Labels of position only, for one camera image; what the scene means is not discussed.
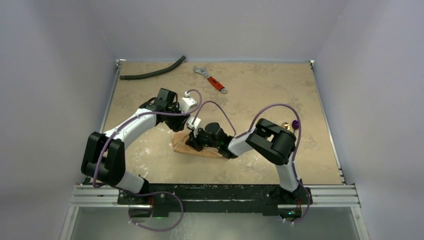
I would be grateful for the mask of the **orange cloth napkin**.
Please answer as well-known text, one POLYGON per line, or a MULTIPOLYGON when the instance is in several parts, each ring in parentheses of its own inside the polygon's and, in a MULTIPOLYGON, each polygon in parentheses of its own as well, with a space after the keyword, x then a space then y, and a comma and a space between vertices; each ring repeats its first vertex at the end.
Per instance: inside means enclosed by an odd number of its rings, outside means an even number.
POLYGON ((194 148, 186 145, 186 140, 189 139, 189 132, 176 132, 172 138, 172 148, 176 153, 188 154, 193 156, 223 159, 224 157, 212 148, 203 148, 201 151, 196 151, 194 148))

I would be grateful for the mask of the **purple spoon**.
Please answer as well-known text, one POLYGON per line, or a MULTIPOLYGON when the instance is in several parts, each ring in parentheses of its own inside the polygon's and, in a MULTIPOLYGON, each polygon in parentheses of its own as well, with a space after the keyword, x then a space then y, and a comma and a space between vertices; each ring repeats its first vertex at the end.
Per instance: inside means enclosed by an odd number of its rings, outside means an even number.
POLYGON ((294 130, 298 130, 298 129, 300 128, 299 121, 298 121, 298 120, 293 120, 293 121, 292 121, 292 123, 291 123, 291 127, 292 127, 294 130))

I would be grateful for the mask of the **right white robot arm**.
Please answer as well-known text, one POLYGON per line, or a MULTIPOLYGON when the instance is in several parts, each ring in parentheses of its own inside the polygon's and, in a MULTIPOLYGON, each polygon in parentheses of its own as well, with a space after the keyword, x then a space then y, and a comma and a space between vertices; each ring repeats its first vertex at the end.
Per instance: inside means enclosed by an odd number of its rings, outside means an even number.
POLYGON ((288 204, 300 198, 300 180, 295 175, 294 153, 296 136, 291 131, 261 118, 252 130, 241 137, 228 135, 217 122, 192 129, 185 145, 201 152, 214 149, 225 159, 235 159, 254 150, 275 165, 280 196, 288 204))

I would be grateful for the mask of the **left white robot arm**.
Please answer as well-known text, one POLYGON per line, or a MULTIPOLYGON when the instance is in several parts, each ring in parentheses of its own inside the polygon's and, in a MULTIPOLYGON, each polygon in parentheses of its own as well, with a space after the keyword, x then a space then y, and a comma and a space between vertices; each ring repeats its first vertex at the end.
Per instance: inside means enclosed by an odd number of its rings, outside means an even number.
POLYGON ((198 101, 185 92, 178 98, 176 92, 161 88, 157 96, 142 103, 135 113, 118 126, 91 133, 87 139, 81 172, 100 181, 101 185, 126 190, 138 205, 149 199, 149 182, 126 168, 126 149, 148 130, 164 123, 173 132, 182 131, 198 101))

